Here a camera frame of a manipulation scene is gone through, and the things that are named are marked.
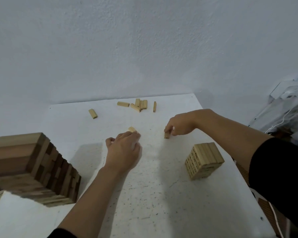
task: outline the person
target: person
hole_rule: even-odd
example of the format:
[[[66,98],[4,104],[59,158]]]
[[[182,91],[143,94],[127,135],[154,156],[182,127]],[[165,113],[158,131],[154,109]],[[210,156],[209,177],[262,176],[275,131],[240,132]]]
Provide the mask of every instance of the person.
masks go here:
[[[297,146],[224,118],[210,109],[178,114],[170,119],[164,131],[177,136],[196,128],[214,139],[246,169],[250,187],[298,227]],[[139,133],[125,132],[106,140],[108,153],[104,167],[49,238],[98,236],[115,185],[139,156],[139,138]]]

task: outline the stack of wooden blocks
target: stack of wooden blocks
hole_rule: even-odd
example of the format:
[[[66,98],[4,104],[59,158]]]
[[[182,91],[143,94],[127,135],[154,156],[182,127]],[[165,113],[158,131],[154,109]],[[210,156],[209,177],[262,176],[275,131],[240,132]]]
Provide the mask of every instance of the stack of wooden blocks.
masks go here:
[[[43,133],[0,137],[0,188],[47,207],[77,200],[81,176]]]
[[[191,180],[206,178],[224,163],[215,143],[195,144],[185,161]]]

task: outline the forearm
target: forearm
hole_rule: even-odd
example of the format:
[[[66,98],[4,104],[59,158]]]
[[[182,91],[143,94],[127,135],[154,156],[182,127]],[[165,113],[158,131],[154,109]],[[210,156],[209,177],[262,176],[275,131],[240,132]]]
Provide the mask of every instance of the forearm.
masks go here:
[[[272,136],[224,118],[210,109],[203,109],[196,117],[197,128],[214,139],[244,169],[258,147]]]
[[[97,237],[119,173],[103,167],[84,195],[59,225],[78,238]]]

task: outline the person's left arm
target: person's left arm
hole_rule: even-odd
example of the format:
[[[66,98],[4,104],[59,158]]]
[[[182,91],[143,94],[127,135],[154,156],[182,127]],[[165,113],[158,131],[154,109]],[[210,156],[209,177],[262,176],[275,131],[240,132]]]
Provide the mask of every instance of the person's left arm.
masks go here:
[[[67,237],[91,238],[98,236],[116,184],[138,159],[140,145],[137,142],[139,138],[140,134],[137,132],[125,132],[119,134],[115,139],[108,138],[106,140],[108,153],[104,167],[99,170],[84,195],[49,238],[56,237],[59,232],[67,233]]]

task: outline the person's left hand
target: person's left hand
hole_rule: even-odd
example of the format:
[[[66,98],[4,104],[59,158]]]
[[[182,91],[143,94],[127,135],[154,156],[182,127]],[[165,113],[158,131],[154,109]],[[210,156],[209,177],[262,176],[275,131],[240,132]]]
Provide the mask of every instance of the person's left hand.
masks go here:
[[[138,132],[129,131],[119,134],[115,139],[106,139],[108,153],[104,167],[114,169],[121,175],[133,168],[141,148],[139,139]]]

